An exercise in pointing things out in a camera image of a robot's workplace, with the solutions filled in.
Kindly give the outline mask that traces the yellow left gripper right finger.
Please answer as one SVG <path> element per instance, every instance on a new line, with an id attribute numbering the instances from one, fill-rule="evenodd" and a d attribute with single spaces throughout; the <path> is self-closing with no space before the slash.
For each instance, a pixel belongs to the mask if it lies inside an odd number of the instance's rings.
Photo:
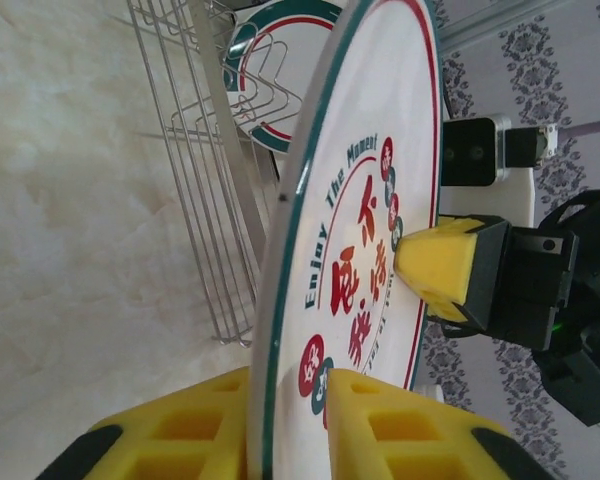
<path id="1" fill-rule="evenodd" d="M 332 480 L 553 480 L 502 426 L 346 369 L 328 373 Z"/>

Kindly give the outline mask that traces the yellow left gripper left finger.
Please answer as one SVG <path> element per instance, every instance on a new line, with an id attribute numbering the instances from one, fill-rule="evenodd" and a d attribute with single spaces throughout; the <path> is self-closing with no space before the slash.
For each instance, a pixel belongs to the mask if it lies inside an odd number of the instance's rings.
<path id="1" fill-rule="evenodd" d="M 42 480 L 247 480 L 248 383 L 242 367 L 111 415 Z"/>

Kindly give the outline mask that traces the round plate with red lettering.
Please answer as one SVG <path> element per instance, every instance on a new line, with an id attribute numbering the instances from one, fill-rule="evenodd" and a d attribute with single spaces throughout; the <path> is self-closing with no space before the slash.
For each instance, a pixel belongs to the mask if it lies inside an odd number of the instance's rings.
<path id="1" fill-rule="evenodd" d="M 260 273 L 248 480 L 330 480 L 327 380 L 414 382 L 424 303 L 393 267 L 438 216 L 441 75 L 431 0 L 349 0 L 321 53 Z"/>

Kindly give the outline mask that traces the aluminium frame post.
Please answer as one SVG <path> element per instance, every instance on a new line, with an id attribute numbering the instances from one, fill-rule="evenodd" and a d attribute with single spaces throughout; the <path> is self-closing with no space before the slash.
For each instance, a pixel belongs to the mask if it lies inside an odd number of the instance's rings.
<path id="1" fill-rule="evenodd" d="M 583 0 L 494 0 L 471 15 L 439 29 L 439 53 L 467 48 L 511 26 Z"/>

